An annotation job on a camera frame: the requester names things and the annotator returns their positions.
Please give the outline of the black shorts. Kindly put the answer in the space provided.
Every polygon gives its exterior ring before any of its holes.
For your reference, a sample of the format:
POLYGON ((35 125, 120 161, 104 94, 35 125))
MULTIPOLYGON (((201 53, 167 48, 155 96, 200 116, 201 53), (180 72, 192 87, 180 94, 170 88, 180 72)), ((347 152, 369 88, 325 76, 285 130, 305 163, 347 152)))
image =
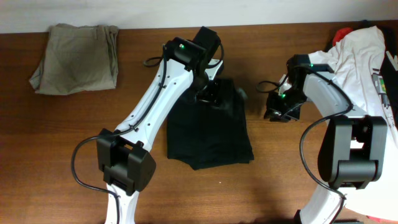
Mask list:
POLYGON ((186 90, 167 117, 167 158, 194 170, 254 160, 242 96, 231 79, 215 84, 218 105, 186 90))

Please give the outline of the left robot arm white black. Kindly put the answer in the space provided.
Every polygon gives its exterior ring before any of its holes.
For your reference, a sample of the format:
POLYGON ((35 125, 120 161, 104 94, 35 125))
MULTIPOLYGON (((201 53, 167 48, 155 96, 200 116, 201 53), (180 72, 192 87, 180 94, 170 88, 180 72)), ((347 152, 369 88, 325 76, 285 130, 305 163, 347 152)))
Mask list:
POLYGON ((176 37, 162 47, 158 71, 134 110, 114 131, 103 129, 96 141, 98 165, 106 182, 106 223, 134 223, 139 193, 156 163, 150 154, 165 118, 187 90, 202 95, 223 68, 213 56, 222 49, 218 34, 201 27, 192 40, 176 37))

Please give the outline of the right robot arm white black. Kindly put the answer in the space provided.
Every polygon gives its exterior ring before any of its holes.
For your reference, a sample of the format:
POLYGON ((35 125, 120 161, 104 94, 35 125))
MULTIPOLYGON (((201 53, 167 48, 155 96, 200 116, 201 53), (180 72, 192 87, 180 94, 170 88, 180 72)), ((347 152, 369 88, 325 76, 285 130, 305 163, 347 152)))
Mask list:
POLYGON ((307 54, 296 54, 287 61, 285 77, 268 92, 264 118, 281 123, 297 121, 308 101, 322 118, 301 135, 299 154, 318 186, 306 206, 296 211, 294 222, 338 223, 347 193, 365 189, 382 175, 387 123, 383 117, 358 108, 328 64, 312 63, 307 54), (327 129, 318 153, 320 177, 316 178, 305 160, 304 141, 310 130, 323 122, 327 129))

